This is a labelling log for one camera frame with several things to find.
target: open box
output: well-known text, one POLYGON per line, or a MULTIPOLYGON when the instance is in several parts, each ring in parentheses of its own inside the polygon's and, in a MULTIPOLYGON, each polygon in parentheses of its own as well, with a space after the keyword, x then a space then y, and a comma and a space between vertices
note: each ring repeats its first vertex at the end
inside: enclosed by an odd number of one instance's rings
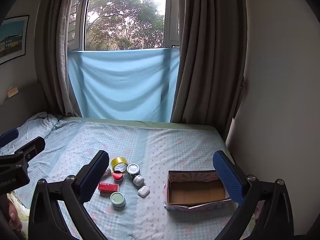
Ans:
POLYGON ((164 189, 164 206, 168 210, 206 210, 230 200, 215 170, 168 172, 164 189))

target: yellow tape roll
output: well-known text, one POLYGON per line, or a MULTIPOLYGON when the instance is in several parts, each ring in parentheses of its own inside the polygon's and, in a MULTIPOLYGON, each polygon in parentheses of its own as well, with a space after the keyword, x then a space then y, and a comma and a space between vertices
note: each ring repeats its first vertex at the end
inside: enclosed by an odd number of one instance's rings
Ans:
POLYGON ((116 157, 111 161, 111 167, 113 171, 124 173, 127 170, 128 162, 124 157, 116 157))

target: red lid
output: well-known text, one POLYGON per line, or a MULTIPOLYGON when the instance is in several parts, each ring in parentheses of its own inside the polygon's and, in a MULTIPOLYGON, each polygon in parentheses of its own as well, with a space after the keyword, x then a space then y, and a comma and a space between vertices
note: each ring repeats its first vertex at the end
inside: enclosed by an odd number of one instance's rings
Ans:
POLYGON ((115 172, 112 173, 112 177, 115 180, 119 180, 119 179, 123 178, 123 175, 122 175, 121 171, 115 171, 115 172))

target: bed sheet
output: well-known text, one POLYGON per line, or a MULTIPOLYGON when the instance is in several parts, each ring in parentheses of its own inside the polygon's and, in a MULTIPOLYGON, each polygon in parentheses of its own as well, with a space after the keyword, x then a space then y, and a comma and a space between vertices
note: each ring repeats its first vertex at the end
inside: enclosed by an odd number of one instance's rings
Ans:
MULTIPOLYGON (((163 188, 168 170, 213 169, 212 155, 217 150, 228 152, 216 130, 183 130, 144 128, 83 121, 60 120, 46 136, 45 150, 29 163, 30 183, 15 191, 20 201, 30 208, 36 182, 65 179, 76 174, 99 150, 110 159, 123 156, 141 167, 151 192, 146 198, 125 174, 120 191, 127 203, 114 207, 109 198, 96 189, 85 203, 89 215, 109 240, 117 239, 214 239, 232 216, 233 203, 223 203, 213 210, 200 212, 167 211, 163 188)), ((104 182, 114 183, 107 177, 104 182)), ((61 211, 71 233, 80 239, 62 202, 61 211)))
POLYGON ((64 116, 64 117, 61 117, 60 119, 63 119, 65 121, 98 122, 98 123, 118 124, 118 125, 125 125, 125 126, 145 127, 145 128, 165 128, 165 129, 205 130, 205 131, 216 130, 214 127, 209 125, 173 123, 173 122, 129 121, 129 120, 83 118, 83 117, 73 117, 73 116, 64 116))
POLYGON ((30 117, 21 127, 18 127, 19 136, 17 139, 0 148, 0 155, 13 154, 16 150, 41 136, 46 138, 54 129, 58 119, 46 112, 41 112, 30 117))

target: red box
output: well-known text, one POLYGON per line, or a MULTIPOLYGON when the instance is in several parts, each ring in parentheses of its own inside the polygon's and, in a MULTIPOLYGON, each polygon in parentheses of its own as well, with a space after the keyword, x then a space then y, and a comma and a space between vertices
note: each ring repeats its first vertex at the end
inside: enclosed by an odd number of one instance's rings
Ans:
POLYGON ((109 184, 109 183, 104 183, 104 182, 100 182, 98 185, 98 190, 100 191, 100 193, 114 193, 117 192, 119 189, 119 185, 118 184, 109 184))

